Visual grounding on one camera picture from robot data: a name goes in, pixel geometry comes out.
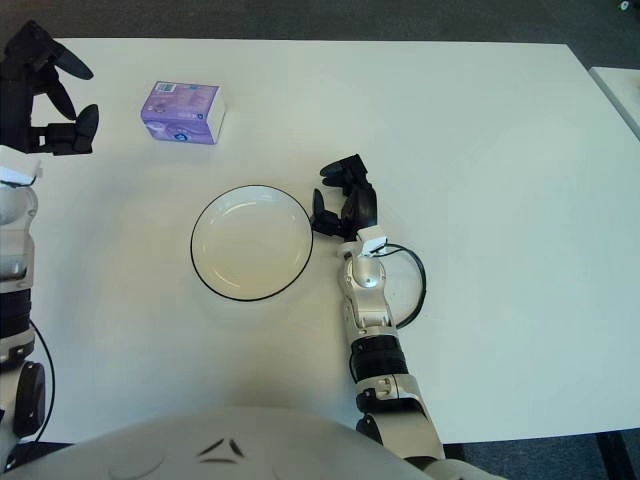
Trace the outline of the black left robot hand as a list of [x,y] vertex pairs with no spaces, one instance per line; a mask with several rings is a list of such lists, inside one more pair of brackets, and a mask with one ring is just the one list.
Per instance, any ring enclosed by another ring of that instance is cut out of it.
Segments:
[[[59,70],[90,80],[93,72],[73,52],[30,20],[8,41],[1,61],[1,144],[24,154],[55,156],[93,152],[99,125],[96,104],[77,112]],[[34,98],[46,95],[68,121],[36,127]]]

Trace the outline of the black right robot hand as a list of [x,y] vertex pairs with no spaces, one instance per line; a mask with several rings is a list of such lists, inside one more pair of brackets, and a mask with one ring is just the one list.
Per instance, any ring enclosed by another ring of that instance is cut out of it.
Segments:
[[311,229],[326,236],[356,240],[357,232],[377,224],[377,195],[367,179],[367,169],[359,154],[326,165],[320,170],[325,186],[340,188],[345,203],[340,214],[325,208],[322,193],[315,189]]

